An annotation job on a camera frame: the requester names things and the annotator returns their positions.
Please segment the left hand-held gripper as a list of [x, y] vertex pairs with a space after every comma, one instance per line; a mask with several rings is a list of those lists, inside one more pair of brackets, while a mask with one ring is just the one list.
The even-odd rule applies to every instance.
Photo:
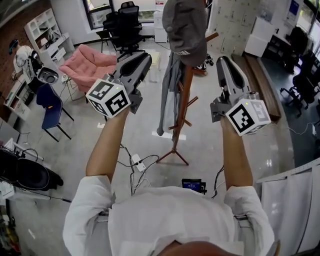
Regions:
[[143, 97], [137, 89], [152, 64], [147, 52], [138, 52], [117, 64], [117, 71], [98, 78], [86, 93], [87, 101], [107, 119], [114, 118], [126, 108], [135, 114]]

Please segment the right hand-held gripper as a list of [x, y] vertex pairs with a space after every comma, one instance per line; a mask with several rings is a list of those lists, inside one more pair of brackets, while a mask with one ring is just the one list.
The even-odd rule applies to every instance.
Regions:
[[230, 57], [216, 61], [221, 95], [211, 104], [212, 122], [227, 118], [239, 136], [254, 134], [271, 123], [265, 102], [259, 93], [250, 90], [249, 80]]

